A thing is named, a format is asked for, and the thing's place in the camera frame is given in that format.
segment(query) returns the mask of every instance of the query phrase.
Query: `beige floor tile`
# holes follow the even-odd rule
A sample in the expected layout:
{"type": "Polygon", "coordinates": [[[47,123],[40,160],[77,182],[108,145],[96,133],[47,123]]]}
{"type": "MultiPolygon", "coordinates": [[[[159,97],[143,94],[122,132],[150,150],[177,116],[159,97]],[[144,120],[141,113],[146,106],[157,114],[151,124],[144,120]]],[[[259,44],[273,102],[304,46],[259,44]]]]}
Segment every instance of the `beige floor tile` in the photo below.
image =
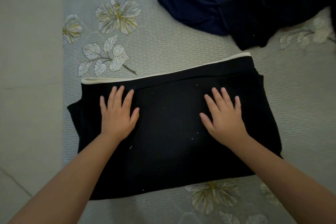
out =
{"type": "Polygon", "coordinates": [[[0,166],[35,194],[61,168],[62,84],[0,90],[0,166]]]}
{"type": "Polygon", "coordinates": [[[11,178],[0,171],[0,224],[7,223],[30,199],[11,178]]]}
{"type": "Polygon", "coordinates": [[[62,82],[63,0],[0,4],[0,89],[62,82]]]}

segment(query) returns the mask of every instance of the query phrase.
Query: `person's right arm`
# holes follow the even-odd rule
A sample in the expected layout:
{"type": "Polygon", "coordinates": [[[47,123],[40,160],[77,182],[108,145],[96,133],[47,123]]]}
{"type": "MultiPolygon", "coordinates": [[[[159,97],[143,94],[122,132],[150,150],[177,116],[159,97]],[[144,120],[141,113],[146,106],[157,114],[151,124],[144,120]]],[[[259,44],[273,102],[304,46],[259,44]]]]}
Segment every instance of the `person's right arm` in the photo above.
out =
{"type": "Polygon", "coordinates": [[[210,135],[263,180],[297,223],[336,223],[336,196],[248,135],[239,97],[233,106],[225,88],[222,95],[215,88],[212,93],[216,103],[208,95],[204,98],[213,121],[199,114],[210,135]]]}

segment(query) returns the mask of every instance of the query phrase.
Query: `white trim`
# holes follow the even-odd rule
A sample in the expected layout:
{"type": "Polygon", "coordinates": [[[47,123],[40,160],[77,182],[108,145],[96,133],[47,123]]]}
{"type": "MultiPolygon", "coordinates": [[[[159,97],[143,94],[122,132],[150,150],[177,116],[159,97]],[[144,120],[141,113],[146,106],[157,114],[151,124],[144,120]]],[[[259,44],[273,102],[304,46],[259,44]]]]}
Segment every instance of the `white trim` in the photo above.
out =
{"type": "MultiPolygon", "coordinates": [[[[191,69],[191,68],[195,68],[195,67],[200,67],[200,66],[204,66],[204,65],[209,65],[209,64],[214,64],[214,63],[218,63],[218,62],[222,62],[222,61],[227,61],[227,60],[231,60],[231,59],[236,59],[236,58],[240,58],[240,57],[246,57],[246,56],[251,56],[251,54],[249,52],[242,52],[242,53],[238,53],[236,55],[230,56],[230,57],[222,59],[222,60],[206,63],[206,64],[199,65],[199,66],[190,67],[190,68],[187,68],[187,69],[191,69]]],[[[154,75],[147,75],[147,76],[141,76],[141,77],[135,77],[135,78],[98,78],[98,77],[88,77],[88,78],[83,78],[82,79],[82,84],[97,84],[97,83],[106,83],[106,82],[124,82],[124,81],[132,81],[132,80],[137,80],[137,79],[151,77],[151,76],[158,76],[158,75],[163,75],[163,74],[154,74],[154,75]]]]}

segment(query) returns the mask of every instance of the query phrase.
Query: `hand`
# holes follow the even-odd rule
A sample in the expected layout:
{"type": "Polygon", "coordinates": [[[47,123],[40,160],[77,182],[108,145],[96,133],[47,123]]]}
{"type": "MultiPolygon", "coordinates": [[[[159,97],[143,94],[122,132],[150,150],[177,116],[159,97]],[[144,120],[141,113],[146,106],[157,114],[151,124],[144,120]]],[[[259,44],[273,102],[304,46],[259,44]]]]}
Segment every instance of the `hand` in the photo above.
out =
{"type": "Polygon", "coordinates": [[[225,90],[221,88],[222,96],[216,88],[212,88],[212,94],[216,103],[208,95],[204,95],[208,108],[212,115],[212,121],[204,113],[200,113],[202,123],[208,130],[209,134],[221,144],[230,148],[230,146],[249,135],[246,132],[242,120],[242,111],[239,97],[236,96],[235,105],[225,90]]]}
{"type": "Polygon", "coordinates": [[[121,105],[124,88],[121,86],[118,91],[115,86],[112,88],[107,107],[104,97],[100,97],[101,135],[106,135],[118,143],[132,132],[139,118],[139,108],[135,108],[130,117],[134,90],[128,92],[123,105],[121,105]]]}

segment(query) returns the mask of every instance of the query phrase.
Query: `forearm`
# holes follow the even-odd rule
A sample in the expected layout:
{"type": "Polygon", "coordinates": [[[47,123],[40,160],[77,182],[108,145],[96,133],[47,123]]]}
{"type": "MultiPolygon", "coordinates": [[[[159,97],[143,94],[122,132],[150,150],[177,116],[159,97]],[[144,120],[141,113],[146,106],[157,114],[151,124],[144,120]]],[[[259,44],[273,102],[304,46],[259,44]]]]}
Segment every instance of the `forearm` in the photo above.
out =
{"type": "Polygon", "coordinates": [[[229,148],[271,189],[298,223],[336,223],[336,196],[251,137],[229,148]]]}
{"type": "Polygon", "coordinates": [[[98,136],[39,191],[12,223],[77,223],[117,143],[98,136]]]}

